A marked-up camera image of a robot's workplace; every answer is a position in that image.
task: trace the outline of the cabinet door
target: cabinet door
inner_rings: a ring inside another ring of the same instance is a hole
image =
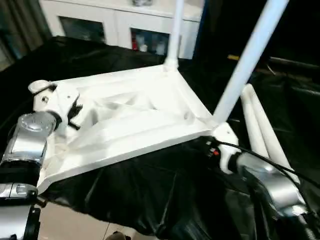
[[[53,36],[118,45],[114,10],[50,0],[39,2]]]
[[[173,19],[125,11],[115,11],[118,45],[123,48],[165,55]],[[178,57],[192,59],[199,23],[184,20],[181,27]]]

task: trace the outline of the black cable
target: black cable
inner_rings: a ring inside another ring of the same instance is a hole
[[[264,162],[272,165],[273,167],[275,167],[275,168],[276,168],[277,170],[279,170],[283,175],[285,175],[285,176],[295,185],[295,187],[300,191],[300,194],[301,194],[302,198],[304,199],[305,206],[306,206],[307,210],[308,210],[310,213],[313,213],[312,208],[310,207],[309,203],[307,202],[307,199],[306,199],[304,193],[300,190],[300,185],[299,185],[297,182],[295,182],[295,180],[294,180],[287,172],[290,172],[290,173],[292,173],[292,174],[294,174],[294,175],[296,175],[296,176],[298,176],[298,177],[306,180],[307,182],[315,185],[318,189],[320,189],[320,184],[319,184],[319,183],[317,183],[316,181],[308,178],[307,176],[303,175],[303,174],[300,173],[300,172],[296,172],[296,171],[291,170],[291,169],[289,169],[289,168],[287,168],[287,167],[285,167],[285,166],[282,166],[282,165],[279,165],[279,164],[277,164],[277,163],[274,163],[273,161],[269,160],[268,158],[266,158],[266,157],[264,157],[264,156],[261,156],[260,154],[254,152],[254,151],[251,151],[251,150],[249,150],[249,149],[246,149],[246,148],[244,148],[244,147],[241,147],[241,146],[238,146],[238,145],[235,145],[235,144],[232,144],[232,143],[223,142],[223,141],[219,141],[219,140],[215,140],[215,141],[216,141],[216,143],[217,143],[218,145],[226,145],[226,146],[230,146],[230,147],[233,147],[233,148],[236,148],[236,149],[240,149],[241,151],[246,152],[246,153],[249,153],[249,154],[251,154],[251,155],[253,155],[253,156],[261,159],[262,161],[264,161]]]

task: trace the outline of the black tablecloth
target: black tablecloth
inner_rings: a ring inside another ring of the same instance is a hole
[[[29,83],[162,64],[164,58],[116,46],[56,37],[0,73],[1,149],[18,117],[32,111]],[[213,112],[235,63],[181,60],[179,71]],[[254,73],[250,82],[294,169],[320,182],[320,86]],[[229,120],[249,148],[238,102]],[[174,145],[52,184],[48,200],[160,239],[250,239],[253,208],[244,183],[211,166],[197,140]],[[320,192],[302,182],[317,211]]]

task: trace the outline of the white pole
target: white pole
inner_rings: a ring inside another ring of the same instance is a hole
[[[241,103],[250,146],[255,153],[269,158],[265,141],[251,101],[252,89],[249,86],[251,86],[251,84],[247,84],[242,91]]]
[[[252,108],[256,117],[256,120],[259,124],[260,131],[262,133],[263,141],[265,143],[266,149],[268,151],[268,154],[270,156],[270,160],[273,161],[276,164],[279,164],[281,166],[284,166],[288,169],[292,169],[290,166],[288,159],[284,153],[284,150],[282,149],[280,142],[275,134],[275,131],[273,130],[271,123],[266,115],[266,112],[264,111],[264,108],[262,107],[262,104],[254,90],[251,84],[247,84],[245,86],[247,89],[249,95],[250,95],[250,101],[252,103]],[[289,173],[291,177],[299,183],[299,178]]]
[[[266,2],[241,58],[213,113],[212,120],[216,124],[227,121],[285,11],[288,2],[289,0],[268,0]]]
[[[168,55],[164,62],[166,70],[176,70],[178,68],[178,48],[181,25],[184,16],[184,3],[185,0],[175,1],[175,13],[173,17],[172,32],[169,39]]]

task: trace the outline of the floor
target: floor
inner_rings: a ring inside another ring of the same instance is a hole
[[[10,63],[8,61],[6,61],[6,60],[0,61],[0,72],[2,70],[5,70],[9,66],[10,66]]]
[[[132,240],[156,240],[134,229],[99,221],[89,215],[75,212],[67,207],[48,203],[41,210],[38,240],[105,240],[115,231],[122,232]]]

